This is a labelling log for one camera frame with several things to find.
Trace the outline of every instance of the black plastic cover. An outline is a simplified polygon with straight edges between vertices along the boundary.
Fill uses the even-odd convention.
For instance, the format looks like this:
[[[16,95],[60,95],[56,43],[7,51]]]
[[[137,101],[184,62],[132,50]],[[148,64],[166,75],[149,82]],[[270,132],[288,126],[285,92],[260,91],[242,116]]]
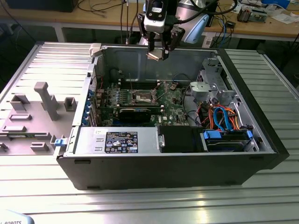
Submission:
[[[164,137],[161,153],[203,152],[201,128],[190,126],[158,126],[158,134]]]

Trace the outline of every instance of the white paper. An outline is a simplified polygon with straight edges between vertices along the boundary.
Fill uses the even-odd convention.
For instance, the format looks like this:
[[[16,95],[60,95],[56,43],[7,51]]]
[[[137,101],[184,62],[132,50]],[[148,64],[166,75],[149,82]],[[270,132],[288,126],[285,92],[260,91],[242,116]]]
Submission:
[[[286,14],[275,15],[275,16],[272,16],[272,18],[277,20],[277,21],[283,22],[285,24],[290,24],[292,22],[298,22],[299,21],[299,18],[295,18],[295,17],[289,16],[289,15],[286,15]]]

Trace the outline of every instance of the robotic end effector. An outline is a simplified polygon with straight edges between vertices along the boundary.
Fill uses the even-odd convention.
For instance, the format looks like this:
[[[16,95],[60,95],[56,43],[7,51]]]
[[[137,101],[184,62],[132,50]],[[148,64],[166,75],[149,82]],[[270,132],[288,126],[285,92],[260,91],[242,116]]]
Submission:
[[[201,36],[208,21],[208,15],[219,15],[234,10],[235,5],[224,12],[209,12],[206,9],[219,0],[205,0],[195,3],[193,0],[146,0],[146,13],[138,14],[140,33],[148,41],[147,56],[150,59],[165,60],[184,37],[184,42],[195,43]],[[160,37],[162,49],[155,48],[155,36]]]
[[[183,28],[174,26],[177,0],[148,0],[146,14],[138,14],[137,21],[141,36],[148,41],[147,56],[151,59],[165,60],[185,34]],[[162,49],[155,48],[155,36],[158,35]]]

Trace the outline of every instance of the warning label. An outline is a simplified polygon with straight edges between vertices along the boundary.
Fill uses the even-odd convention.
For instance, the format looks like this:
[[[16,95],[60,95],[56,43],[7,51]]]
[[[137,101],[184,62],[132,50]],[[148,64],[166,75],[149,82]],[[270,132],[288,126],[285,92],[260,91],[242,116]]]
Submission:
[[[106,153],[138,153],[137,132],[107,132]]]

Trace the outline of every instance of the red wire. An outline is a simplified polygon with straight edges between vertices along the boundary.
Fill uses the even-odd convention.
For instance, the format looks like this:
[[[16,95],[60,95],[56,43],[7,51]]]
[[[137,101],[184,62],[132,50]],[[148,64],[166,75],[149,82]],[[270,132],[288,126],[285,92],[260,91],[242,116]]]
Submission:
[[[102,89],[102,87],[103,87],[103,77],[101,77],[101,87],[100,87],[100,89]]]

